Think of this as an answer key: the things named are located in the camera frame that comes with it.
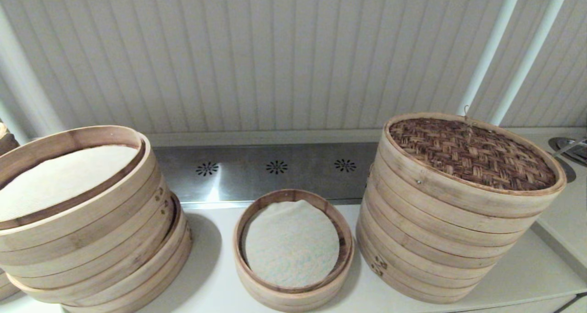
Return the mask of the woven bamboo steamer lid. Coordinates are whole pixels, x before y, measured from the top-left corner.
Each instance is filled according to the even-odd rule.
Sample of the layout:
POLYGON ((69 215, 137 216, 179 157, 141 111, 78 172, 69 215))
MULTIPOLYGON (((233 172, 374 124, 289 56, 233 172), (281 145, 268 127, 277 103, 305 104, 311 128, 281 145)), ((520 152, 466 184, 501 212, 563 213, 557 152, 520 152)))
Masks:
POLYGON ((545 150, 467 116, 392 117, 378 150, 387 167, 415 191, 491 217, 539 215, 567 184, 562 167, 545 150))

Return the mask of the white steamer liner cloth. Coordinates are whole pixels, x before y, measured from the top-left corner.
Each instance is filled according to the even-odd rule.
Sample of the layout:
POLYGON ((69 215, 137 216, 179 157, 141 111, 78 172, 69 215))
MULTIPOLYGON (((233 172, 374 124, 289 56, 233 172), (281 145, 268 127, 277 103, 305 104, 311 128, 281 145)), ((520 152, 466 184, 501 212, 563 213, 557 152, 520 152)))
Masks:
POLYGON ((0 225, 56 206, 105 182, 138 154, 136 148, 105 145, 50 159, 0 189, 0 225))
POLYGON ((329 217, 306 200, 272 203, 244 231, 249 268, 275 286, 300 288, 323 280, 334 269, 339 248, 329 217))

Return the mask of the stainless steel vent panel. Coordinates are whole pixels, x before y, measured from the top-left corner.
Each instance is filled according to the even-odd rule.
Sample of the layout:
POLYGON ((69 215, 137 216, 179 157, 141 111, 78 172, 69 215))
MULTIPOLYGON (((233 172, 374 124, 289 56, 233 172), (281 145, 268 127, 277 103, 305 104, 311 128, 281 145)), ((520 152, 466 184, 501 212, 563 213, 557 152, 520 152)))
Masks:
POLYGON ((285 188, 362 198, 376 143, 165 147, 155 154, 182 203, 251 202, 285 188))

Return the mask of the thin white wall pipe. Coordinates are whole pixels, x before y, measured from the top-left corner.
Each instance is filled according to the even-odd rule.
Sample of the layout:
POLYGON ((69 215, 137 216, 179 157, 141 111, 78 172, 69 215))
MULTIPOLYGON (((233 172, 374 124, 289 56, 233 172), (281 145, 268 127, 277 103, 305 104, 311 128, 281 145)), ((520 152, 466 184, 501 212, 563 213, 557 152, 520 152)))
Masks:
POLYGON ((479 87, 482 84, 482 81, 491 65, 493 57, 495 56, 497 48, 499 47, 505 30, 507 29, 508 23, 510 22, 512 14, 516 8, 517 2, 518 0, 503 0, 502 2, 501 8, 498 12, 493 28, 491 29, 486 45, 457 108, 457 110, 460 112, 460 115, 464 118, 469 116, 468 111, 472 105, 472 102, 474 102, 479 87))
POLYGON ((532 65, 534 64, 537 55, 539 54, 541 48, 549 32, 551 31, 551 27, 555 22, 556 17, 559 14, 560 9, 562 8, 565 0, 550 0, 547 8, 543 14, 543 18, 539 23, 534 37, 531 39, 530 45, 528 46, 520 64, 515 73, 512 75, 511 81, 505 89, 504 93, 502 94, 501 98, 499 98, 498 104, 496 105, 493 113, 490 116, 489 123, 499 126, 503 121, 505 115, 507 114, 508 110, 510 109, 512 102, 514 102, 518 92, 520 91, 521 86, 523 85, 524 81, 528 73, 531 70, 532 65))

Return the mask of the thick white wall pipe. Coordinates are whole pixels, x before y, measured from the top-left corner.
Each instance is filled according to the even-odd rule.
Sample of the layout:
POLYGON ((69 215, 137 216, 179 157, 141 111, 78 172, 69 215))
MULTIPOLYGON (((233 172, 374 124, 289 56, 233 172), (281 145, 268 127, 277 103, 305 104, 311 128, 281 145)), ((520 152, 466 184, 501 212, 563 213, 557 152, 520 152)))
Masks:
POLYGON ((0 73, 17 104, 30 122, 32 129, 40 136, 65 131, 50 102, 38 76, 32 69, 6 11, 0 4, 0 73))

